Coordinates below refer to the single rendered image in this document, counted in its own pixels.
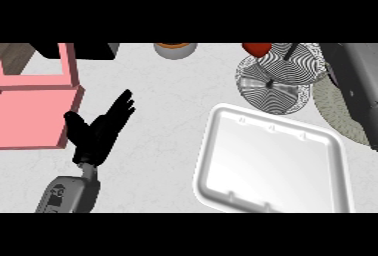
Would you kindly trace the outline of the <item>red bell pepper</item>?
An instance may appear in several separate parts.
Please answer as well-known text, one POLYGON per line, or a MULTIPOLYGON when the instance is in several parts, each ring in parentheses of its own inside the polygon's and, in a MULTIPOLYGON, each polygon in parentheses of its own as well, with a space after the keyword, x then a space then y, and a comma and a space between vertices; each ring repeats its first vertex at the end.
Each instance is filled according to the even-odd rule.
POLYGON ((271 49, 269 43, 243 43, 243 50, 256 58, 261 58, 271 49))

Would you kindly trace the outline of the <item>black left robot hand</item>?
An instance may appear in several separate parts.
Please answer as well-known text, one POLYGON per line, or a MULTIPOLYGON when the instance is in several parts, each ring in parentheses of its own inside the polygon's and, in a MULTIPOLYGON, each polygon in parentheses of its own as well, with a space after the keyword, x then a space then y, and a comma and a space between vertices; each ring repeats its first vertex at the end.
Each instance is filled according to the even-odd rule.
POLYGON ((63 115, 66 124, 66 137, 75 145, 72 162, 86 163, 97 167, 103 164, 110 153, 117 134, 134 113, 132 93, 125 90, 116 98, 107 112, 98 115, 86 124, 80 116, 67 111, 63 115))

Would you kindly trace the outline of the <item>beige woven placemat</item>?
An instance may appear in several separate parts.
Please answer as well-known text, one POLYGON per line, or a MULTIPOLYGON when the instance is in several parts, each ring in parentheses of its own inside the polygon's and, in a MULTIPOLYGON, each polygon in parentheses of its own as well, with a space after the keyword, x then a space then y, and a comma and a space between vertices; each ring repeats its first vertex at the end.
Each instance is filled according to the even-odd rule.
POLYGON ((351 141, 368 145, 361 125, 351 119, 342 94, 329 78, 312 85, 312 100, 329 126, 351 141))

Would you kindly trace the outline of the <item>white plastic tray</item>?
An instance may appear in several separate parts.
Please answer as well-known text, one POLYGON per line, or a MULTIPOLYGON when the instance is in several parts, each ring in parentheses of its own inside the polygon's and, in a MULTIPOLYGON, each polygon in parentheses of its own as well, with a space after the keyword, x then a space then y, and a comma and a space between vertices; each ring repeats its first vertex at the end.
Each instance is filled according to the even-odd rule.
POLYGON ((343 145, 317 126, 218 104, 191 183, 199 202, 238 213, 351 213, 343 145))

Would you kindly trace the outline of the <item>pink cabinet frame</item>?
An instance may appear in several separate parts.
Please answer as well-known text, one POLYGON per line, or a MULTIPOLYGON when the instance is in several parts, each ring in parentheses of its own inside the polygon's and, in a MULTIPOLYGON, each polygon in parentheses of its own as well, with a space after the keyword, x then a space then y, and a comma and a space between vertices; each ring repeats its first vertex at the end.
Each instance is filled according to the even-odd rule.
POLYGON ((69 89, 79 85, 72 43, 58 43, 58 60, 45 60, 39 53, 17 75, 4 73, 0 59, 0 90, 69 89))

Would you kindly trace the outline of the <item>pink open drawer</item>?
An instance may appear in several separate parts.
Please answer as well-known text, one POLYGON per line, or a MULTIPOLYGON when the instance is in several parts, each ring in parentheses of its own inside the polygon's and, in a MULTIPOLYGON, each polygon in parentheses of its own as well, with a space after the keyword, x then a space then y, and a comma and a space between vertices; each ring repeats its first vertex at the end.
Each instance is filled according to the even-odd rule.
POLYGON ((83 88, 0 92, 0 150, 66 146, 63 114, 76 112, 83 88))

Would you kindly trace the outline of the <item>black appliance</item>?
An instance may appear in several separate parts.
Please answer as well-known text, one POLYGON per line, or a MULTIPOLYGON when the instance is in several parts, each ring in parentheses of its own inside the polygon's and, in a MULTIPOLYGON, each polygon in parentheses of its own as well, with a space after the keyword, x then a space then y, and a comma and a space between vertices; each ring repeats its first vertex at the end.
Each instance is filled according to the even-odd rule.
MULTIPOLYGON (((32 42, 30 46, 47 59, 58 58, 58 46, 55 43, 32 42)), ((80 60, 113 60, 117 48, 117 43, 73 43, 75 58, 80 60)))

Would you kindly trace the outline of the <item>grey cup with orange rim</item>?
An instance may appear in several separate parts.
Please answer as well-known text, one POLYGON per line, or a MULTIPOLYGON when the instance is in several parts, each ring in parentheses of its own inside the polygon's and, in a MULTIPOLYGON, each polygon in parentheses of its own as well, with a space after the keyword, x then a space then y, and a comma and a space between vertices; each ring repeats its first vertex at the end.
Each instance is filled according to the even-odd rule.
POLYGON ((178 60, 185 58, 196 49, 196 43, 178 43, 178 44, 166 44, 166 43, 154 43, 153 48, 160 57, 169 60, 178 60))

